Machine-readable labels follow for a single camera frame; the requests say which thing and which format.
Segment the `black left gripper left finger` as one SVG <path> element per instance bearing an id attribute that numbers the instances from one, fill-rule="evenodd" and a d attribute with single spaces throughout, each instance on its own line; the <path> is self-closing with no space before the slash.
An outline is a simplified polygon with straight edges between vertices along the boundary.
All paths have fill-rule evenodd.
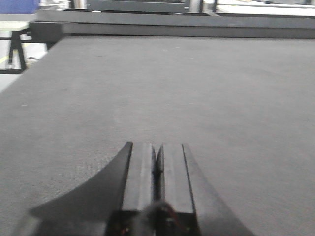
<path id="1" fill-rule="evenodd" d="M 155 150 L 127 142 L 95 176 L 30 210 L 35 236 L 118 235 L 131 217 L 154 200 Z"/>

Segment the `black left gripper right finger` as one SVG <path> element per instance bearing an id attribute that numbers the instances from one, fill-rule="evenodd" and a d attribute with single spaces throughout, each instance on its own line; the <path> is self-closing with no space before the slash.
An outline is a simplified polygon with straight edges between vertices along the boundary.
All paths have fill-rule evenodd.
<path id="1" fill-rule="evenodd" d="M 253 235 L 208 182 L 187 144 L 161 145 L 157 169 L 159 197 L 171 205 L 186 230 L 165 225 L 166 235 Z"/>

